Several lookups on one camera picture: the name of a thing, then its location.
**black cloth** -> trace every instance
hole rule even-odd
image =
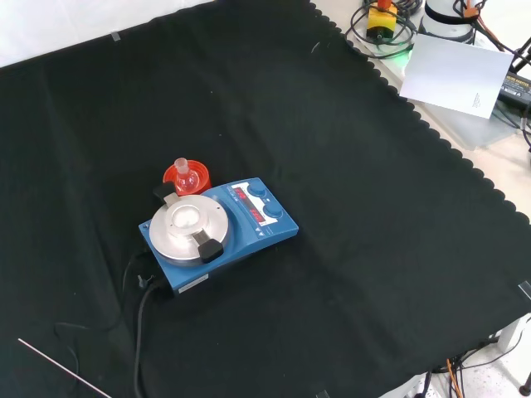
[[[373,398],[529,310],[527,217],[312,4],[218,1],[120,37],[0,71],[2,396],[68,395],[16,338],[74,366],[51,323],[113,319],[181,156],[215,185],[260,177],[300,233],[149,305],[148,397]],[[62,331],[112,396],[129,330]]]

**red led display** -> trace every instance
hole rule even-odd
[[[251,199],[247,197],[246,193],[243,192],[241,188],[234,188],[234,192],[240,197],[241,201],[246,205],[246,207],[249,209],[249,212],[252,214],[253,217],[255,217],[255,220],[257,222],[264,222],[266,219],[260,214],[260,212],[256,209],[255,205],[252,204]]]

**red cap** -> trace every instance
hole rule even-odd
[[[378,0],[378,6],[388,10],[391,6],[391,0]]]

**white paper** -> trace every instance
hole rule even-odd
[[[513,56],[418,35],[401,97],[489,118]]]

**black electronic device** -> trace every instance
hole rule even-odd
[[[524,110],[531,101],[531,80],[509,72],[499,91],[498,100]]]

